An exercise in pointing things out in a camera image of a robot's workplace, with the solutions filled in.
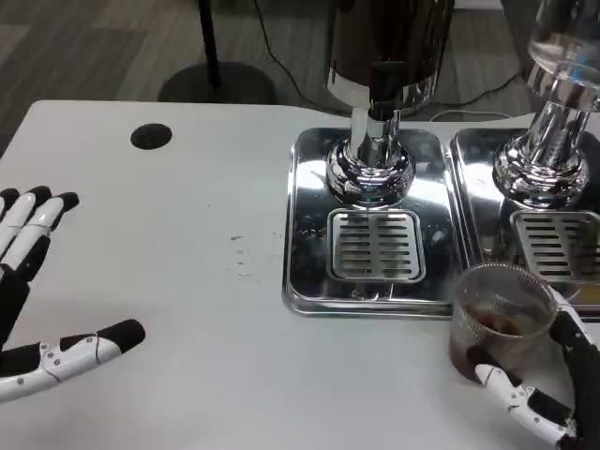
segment metal grille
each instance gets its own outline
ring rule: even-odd
[[[511,216],[529,269],[548,282],[600,284],[600,217],[517,211]]]
[[[335,277],[414,283],[425,276],[419,218],[409,211],[333,211],[330,268]]]

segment table surface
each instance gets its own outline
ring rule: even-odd
[[[131,132],[151,122],[172,141],[133,147]],[[127,318],[147,338],[0,405],[2,448],[548,448],[456,374],[448,322],[312,319],[283,306],[291,145],[307,128],[346,126],[277,106],[35,104],[0,162],[0,188],[74,190],[82,204],[52,236],[10,344]],[[408,126],[444,141],[465,128]],[[568,401],[560,352],[548,345],[539,360],[528,381]]]

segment clear plastic cup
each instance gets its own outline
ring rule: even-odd
[[[549,286],[522,267],[503,262],[476,265],[453,291],[450,359],[463,376],[479,383],[467,351],[481,346],[504,368],[519,370],[556,318]]]

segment black cable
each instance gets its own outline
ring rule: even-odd
[[[496,92],[502,91],[504,88],[508,87],[508,85],[510,83],[512,83],[514,80],[516,80],[518,78],[518,76],[521,75],[521,74],[522,74],[522,70],[519,70],[512,77],[510,77],[508,80],[506,80],[505,82],[503,82],[500,86],[494,87],[493,89],[488,89],[487,91],[482,92],[481,94],[479,94],[476,97],[471,98],[470,100],[461,101],[459,103],[434,102],[432,104],[439,105],[439,106],[445,106],[446,108],[462,108],[462,107],[465,107],[465,106],[472,105],[476,101],[481,100],[483,97],[486,97],[486,96],[488,96],[490,94],[495,94]]]
[[[254,8],[256,9],[256,14],[259,18],[259,22],[261,23],[261,29],[262,29],[262,37],[264,38],[264,46],[266,47],[267,52],[269,53],[269,56],[271,57],[271,59],[285,72],[285,74],[288,76],[288,78],[290,79],[290,81],[293,84],[293,88],[296,90],[296,93],[298,94],[298,96],[305,101],[306,103],[314,106],[315,108],[317,108],[319,111],[322,111],[324,113],[331,113],[331,114],[337,114],[337,115],[343,115],[348,117],[348,112],[347,111],[342,111],[342,110],[338,110],[336,108],[327,108],[324,107],[323,105],[320,105],[319,103],[317,103],[316,101],[313,101],[309,98],[307,98],[307,96],[304,95],[304,93],[302,92],[302,90],[300,89],[300,86],[298,86],[298,83],[296,82],[296,79],[293,77],[292,73],[290,72],[290,70],[285,67],[283,65],[283,63],[281,61],[278,60],[278,58],[273,54],[273,51],[271,50],[271,44],[269,43],[269,36],[266,33],[266,28],[264,27],[264,18],[263,18],[263,12],[261,11],[261,7],[259,7],[259,2],[258,0],[254,0]]]
[[[295,89],[296,93],[298,94],[298,96],[304,100],[306,103],[314,106],[315,108],[317,108],[319,111],[322,111],[324,113],[331,113],[331,114],[337,114],[337,115],[343,115],[348,117],[348,113],[342,110],[338,110],[335,108],[327,108],[323,105],[320,105],[319,103],[317,103],[316,101],[310,100],[309,98],[307,98],[307,96],[304,95],[304,93],[302,92],[302,90],[300,89],[300,87],[298,86],[298,83],[296,82],[296,79],[293,77],[292,73],[290,72],[290,70],[284,66],[284,64],[278,60],[278,58],[273,54],[273,51],[271,50],[271,44],[269,43],[269,36],[266,33],[266,28],[264,26],[264,17],[263,17],[263,12],[261,11],[261,7],[259,7],[259,2],[258,0],[254,0],[254,8],[256,9],[256,15],[259,18],[259,22],[261,23],[261,29],[262,29],[262,37],[264,39],[264,46],[266,47],[267,52],[269,53],[269,56],[271,57],[271,59],[285,72],[285,74],[288,76],[288,78],[290,79],[290,81],[292,82],[293,88]],[[500,86],[494,87],[492,89],[488,89],[487,91],[482,92],[481,94],[466,100],[466,101],[461,101],[459,103],[444,103],[444,102],[440,102],[440,101],[434,101],[431,103],[428,103],[426,105],[424,105],[423,108],[419,108],[418,110],[406,114],[404,115],[404,117],[410,117],[411,115],[414,115],[416,113],[419,113],[421,111],[423,111],[425,108],[429,108],[431,106],[444,106],[445,108],[462,108],[465,106],[469,106],[474,104],[476,101],[479,101],[480,99],[487,97],[490,94],[494,94],[496,92],[500,92],[503,89],[505,89],[510,83],[512,83],[514,80],[517,79],[517,77],[519,75],[522,74],[522,70],[519,70],[517,73],[515,73],[512,77],[510,77],[508,80],[506,80],[505,82],[503,82]]]

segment black stand base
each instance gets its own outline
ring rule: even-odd
[[[277,105],[271,80],[255,67],[236,62],[219,62],[221,86],[213,88],[206,64],[184,68],[167,80],[158,101],[174,103],[237,103]]]

